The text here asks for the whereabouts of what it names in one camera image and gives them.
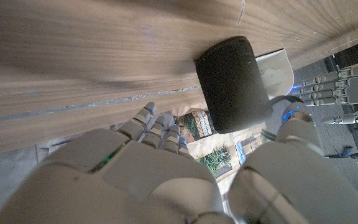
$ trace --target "wooden table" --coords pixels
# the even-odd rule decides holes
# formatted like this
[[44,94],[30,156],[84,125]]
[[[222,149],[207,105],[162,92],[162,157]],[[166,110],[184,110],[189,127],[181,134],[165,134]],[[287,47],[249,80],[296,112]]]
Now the wooden table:
[[358,44],[358,1],[0,0],[0,152],[200,103],[193,59],[235,35],[301,68]]

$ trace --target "black speaker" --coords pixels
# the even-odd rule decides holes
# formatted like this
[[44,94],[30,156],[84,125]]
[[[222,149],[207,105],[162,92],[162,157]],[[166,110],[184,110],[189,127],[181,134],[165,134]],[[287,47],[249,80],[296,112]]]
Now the black speaker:
[[195,63],[218,133],[249,128],[271,116],[254,52],[245,37],[233,37],[215,45]]

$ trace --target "robot finger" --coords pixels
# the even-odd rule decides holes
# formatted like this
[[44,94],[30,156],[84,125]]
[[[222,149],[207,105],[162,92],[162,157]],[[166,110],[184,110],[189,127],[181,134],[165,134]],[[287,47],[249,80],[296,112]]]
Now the robot finger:
[[183,138],[179,138],[179,155],[184,156],[189,159],[194,159],[190,154],[189,150],[187,149],[187,143]]
[[159,116],[150,131],[146,132],[142,143],[147,144],[149,146],[158,148],[158,145],[161,142],[161,134],[165,126],[165,121],[163,116]]
[[178,154],[179,152],[179,126],[174,125],[168,132],[167,140],[164,144],[164,150]]
[[132,140],[138,141],[147,123],[156,109],[155,103],[149,102],[132,119],[127,121],[117,131],[125,134]]

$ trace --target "robotic arm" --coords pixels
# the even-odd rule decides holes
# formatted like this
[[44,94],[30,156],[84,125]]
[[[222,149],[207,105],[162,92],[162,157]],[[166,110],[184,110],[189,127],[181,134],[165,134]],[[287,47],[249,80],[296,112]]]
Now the robotic arm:
[[[158,118],[138,141],[154,111],[149,103],[118,131],[91,131],[53,153],[7,201],[0,223],[235,223],[177,126],[162,144]],[[322,156],[300,102],[285,110],[276,141],[247,158],[228,197],[236,223],[358,223],[358,192]]]

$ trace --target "green plant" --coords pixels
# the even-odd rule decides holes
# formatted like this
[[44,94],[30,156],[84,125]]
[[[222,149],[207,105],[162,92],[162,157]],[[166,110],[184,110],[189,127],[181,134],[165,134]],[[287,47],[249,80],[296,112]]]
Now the green plant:
[[198,130],[197,130],[196,120],[194,119],[193,115],[192,114],[184,115],[184,120],[185,120],[186,128],[189,130],[189,132],[193,136],[196,136],[198,133]]
[[206,165],[212,174],[216,177],[219,168],[230,164],[230,154],[226,146],[216,147],[213,152],[204,156],[197,157],[197,162]]

